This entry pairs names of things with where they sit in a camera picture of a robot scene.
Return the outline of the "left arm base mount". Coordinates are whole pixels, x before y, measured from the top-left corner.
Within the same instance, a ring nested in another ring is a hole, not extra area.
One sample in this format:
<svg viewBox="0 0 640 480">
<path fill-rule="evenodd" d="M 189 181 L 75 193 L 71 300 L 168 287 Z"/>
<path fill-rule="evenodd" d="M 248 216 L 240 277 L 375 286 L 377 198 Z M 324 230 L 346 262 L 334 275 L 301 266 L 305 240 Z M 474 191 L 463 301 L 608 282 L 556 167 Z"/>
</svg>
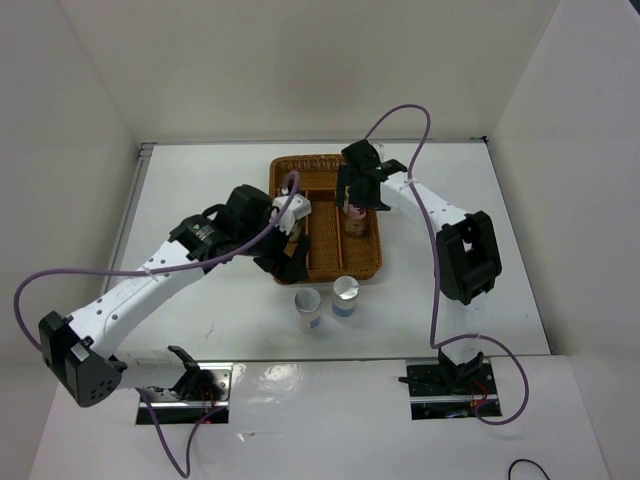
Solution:
<svg viewBox="0 0 640 480">
<path fill-rule="evenodd" d="M 190 384 L 143 389 L 160 425 L 228 423 L 233 364 L 201 362 L 199 368 Z"/>
</svg>

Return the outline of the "white-lid blue-label shaker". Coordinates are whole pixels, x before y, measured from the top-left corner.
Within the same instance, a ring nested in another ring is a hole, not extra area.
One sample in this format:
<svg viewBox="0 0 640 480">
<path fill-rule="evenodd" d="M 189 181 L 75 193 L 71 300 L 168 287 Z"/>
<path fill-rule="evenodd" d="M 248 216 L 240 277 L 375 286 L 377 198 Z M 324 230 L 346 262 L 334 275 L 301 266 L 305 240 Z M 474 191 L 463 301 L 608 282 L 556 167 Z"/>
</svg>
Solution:
<svg viewBox="0 0 640 480">
<path fill-rule="evenodd" d="M 322 299 L 313 288 L 301 288 L 294 297 L 298 328 L 305 333 L 316 332 L 322 323 Z"/>
</svg>

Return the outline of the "pink-lid spice bottle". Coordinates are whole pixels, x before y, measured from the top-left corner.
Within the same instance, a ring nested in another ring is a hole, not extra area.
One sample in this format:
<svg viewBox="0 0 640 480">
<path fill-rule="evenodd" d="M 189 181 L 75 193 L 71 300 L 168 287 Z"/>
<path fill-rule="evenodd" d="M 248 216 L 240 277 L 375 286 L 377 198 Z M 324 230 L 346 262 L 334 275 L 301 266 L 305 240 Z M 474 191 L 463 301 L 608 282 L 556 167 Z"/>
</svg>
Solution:
<svg viewBox="0 0 640 480">
<path fill-rule="evenodd" d="M 345 213 L 348 218 L 360 221 L 366 217 L 367 209 L 362 207 L 357 207 L 353 203 L 348 201 Z"/>
</svg>

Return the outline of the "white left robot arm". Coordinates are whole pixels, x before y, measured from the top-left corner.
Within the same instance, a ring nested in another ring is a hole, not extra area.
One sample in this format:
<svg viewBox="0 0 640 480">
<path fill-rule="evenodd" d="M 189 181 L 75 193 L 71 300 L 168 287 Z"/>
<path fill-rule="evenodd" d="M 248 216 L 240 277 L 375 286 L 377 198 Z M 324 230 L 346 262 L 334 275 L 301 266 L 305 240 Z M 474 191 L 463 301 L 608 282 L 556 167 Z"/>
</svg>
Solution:
<svg viewBox="0 0 640 480">
<path fill-rule="evenodd" d="M 308 277 L 310 241 L 297 225 L 310 215 L 304 196 L 270 197 L 241 185 L 223 204 L 184 219 L 136 271 L 91 304 L 69 315 L 52 311 L 38 324 L 46 366 L 76 403 L 92 407 L 122 381 L 127 364 L 115 352 L 125 338 L 173 295 L 235 256 L 246 256 L 284 284 Z"/>
</svg>

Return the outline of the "yellow-lid spice bottle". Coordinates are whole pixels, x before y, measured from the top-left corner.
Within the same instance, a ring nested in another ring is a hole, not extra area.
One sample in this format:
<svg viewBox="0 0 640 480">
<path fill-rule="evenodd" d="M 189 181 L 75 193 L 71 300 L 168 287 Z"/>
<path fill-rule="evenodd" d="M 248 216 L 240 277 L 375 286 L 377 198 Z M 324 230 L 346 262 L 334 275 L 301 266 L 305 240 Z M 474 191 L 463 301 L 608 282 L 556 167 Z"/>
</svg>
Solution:
<svg viewBox="0 0 640 480">
<path fill-rule="evenodd" d="M 367 231 L 367 218 L 354 218 L 351 216 L 346 216 L 344 230 L 347 235 L 352 237 L 363 236 Z"/>
</svg>

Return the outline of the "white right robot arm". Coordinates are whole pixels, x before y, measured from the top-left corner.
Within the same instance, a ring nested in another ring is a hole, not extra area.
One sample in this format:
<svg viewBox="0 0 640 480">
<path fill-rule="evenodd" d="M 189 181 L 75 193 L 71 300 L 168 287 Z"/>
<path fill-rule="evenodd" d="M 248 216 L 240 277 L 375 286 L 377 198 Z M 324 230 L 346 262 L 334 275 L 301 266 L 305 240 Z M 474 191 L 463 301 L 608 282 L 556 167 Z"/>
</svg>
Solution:
<svg viewBox="0 0 640 480">
<path fill-rule="evenodd" d="M 338 206 L 349 213 L 395 210 L 430 236 L 435 266 L 430 343 L 438 352 L 438 381 L 450 393 L 463 391 L 484 360 L 480 322 L 487 294 L 502 273 L 491 218 L 445 201 L 415 180 L 410 167 L 383 161 L 367 140 L 344 148 L 342 157 Z"/>
</svg>

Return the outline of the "small black-lid spice jar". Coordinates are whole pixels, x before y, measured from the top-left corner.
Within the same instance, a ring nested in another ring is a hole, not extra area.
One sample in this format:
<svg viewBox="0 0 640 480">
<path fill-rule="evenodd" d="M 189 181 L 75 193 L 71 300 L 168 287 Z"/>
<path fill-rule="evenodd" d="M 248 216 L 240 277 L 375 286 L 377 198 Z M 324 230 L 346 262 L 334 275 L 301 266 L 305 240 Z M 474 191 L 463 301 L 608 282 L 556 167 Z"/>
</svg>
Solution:
<svg viewBox="0 0 640 480">
<path fill-rule="evenodd" d="M 290 232 L 290 236 L 289 236 L 289 242 L 290 243 L 297 243 L 299 241 L 299 238 L 301 236 L 301 234 L 303 233 L 304 230 L 304 220 L 300 219 L 298 221 L 295 222 L 295 224 L 293 225 L 291 232 Z"/>
</svg>

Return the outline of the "silver-lid blue-label shaker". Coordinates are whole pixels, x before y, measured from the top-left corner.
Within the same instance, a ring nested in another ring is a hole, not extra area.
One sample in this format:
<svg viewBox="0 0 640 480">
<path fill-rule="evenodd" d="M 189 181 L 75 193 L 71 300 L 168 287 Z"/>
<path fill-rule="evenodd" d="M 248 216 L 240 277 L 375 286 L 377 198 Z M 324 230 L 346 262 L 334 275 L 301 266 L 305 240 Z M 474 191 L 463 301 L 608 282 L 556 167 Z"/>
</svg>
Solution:
<svg viewBox="0 0 640 480">
<path fill-rule="evenodd" d="M 352 320 L 357 311 L 360 285 L 351 276 L 341 276 L 332 285 L 331 311 L 337 321 Z"/>
</svg>

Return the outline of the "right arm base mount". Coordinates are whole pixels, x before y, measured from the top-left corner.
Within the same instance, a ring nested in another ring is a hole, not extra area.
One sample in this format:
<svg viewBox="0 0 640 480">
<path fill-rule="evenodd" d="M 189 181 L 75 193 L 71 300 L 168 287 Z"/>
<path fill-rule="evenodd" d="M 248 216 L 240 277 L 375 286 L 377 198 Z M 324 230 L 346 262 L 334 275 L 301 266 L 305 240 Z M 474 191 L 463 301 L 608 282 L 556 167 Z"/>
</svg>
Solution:
<svg viewBox="0 0 640 480">
<path fill-rule="evenodd" d="M 444 420 L 502 415 L 493 369 L 485 361 L 467 383 L 450 387 L 435 361 L 409 362 L 398 381 L 408 388 L 411 417 L 418 420 Z"/>
</svg>

